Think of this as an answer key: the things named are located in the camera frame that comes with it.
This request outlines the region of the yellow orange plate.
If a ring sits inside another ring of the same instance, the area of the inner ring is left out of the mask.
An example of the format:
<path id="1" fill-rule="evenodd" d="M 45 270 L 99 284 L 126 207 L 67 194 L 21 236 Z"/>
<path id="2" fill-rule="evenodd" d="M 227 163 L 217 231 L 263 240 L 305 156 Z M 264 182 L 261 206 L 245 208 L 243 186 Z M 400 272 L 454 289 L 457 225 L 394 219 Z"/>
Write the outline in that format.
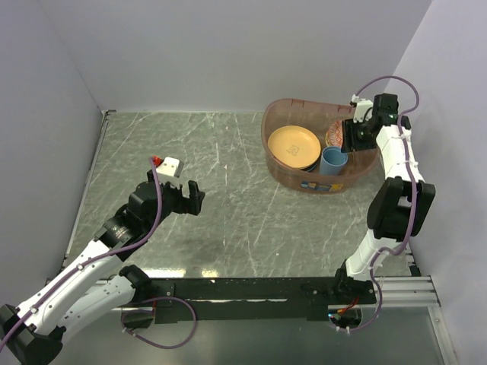
<path id="1" fill-rule="evenodd" d="M 309 129 L 298 125 L 276 129 L 269 136 L 267 145 L 278 161 L 298 170 L 313 165 L 321 152 L 318 137 Z"/>

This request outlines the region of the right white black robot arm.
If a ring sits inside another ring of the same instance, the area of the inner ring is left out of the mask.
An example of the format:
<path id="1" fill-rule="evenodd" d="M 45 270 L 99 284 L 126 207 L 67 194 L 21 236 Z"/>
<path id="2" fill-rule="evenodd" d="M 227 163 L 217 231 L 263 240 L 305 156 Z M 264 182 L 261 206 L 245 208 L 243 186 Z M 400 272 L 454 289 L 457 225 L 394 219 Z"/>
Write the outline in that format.
<path id="1" fill-rule="evenodd" d="M 397 96 L 378 94 L 367 100 L 353 95 L 351 105 L 354 116 L 342 121 L 342 151 L 379 151 L 384 182 L 369 206 L 364 239 L 336 271 L 333 295 L 341 303 L 373 293 L 373 274 L 419 233 L 436 195 L 419 172 L 412 126 L 399 112 Z"/>

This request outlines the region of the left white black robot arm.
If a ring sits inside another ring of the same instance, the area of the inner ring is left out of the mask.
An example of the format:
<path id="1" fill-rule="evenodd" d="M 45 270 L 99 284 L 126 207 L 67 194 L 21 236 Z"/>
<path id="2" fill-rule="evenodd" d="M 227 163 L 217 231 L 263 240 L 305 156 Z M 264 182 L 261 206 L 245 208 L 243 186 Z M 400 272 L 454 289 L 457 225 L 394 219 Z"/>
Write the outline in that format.
<path id="1" fill-rule="evenodd" d="M 188 188 L 184 196 L 169 182 L 140 183 L 64 271 L 30 299 L 1 307 L 1 346 L 22 364 L 48 364 L 83 324 L 117 306 L 151 303 L 151 279 L 135 265 L 124 267 L 107 288 L 89 290 L 148 242 L 167 216 L 200 213 L 205 193 L 192 180 Z"/>

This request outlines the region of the red orange patterned bowl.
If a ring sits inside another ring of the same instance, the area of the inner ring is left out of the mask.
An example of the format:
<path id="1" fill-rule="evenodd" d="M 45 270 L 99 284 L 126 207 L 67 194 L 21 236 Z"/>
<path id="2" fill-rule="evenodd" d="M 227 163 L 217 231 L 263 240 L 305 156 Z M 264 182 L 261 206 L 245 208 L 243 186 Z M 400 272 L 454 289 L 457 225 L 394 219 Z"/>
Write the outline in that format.
<path id="1" fill-rule="evenodd" d="M 335 121 L 328 129 L 325 135 L 325 142 L 328 147 L 342 147 L 343 132 L 342 122 L 340 120 Z"/>

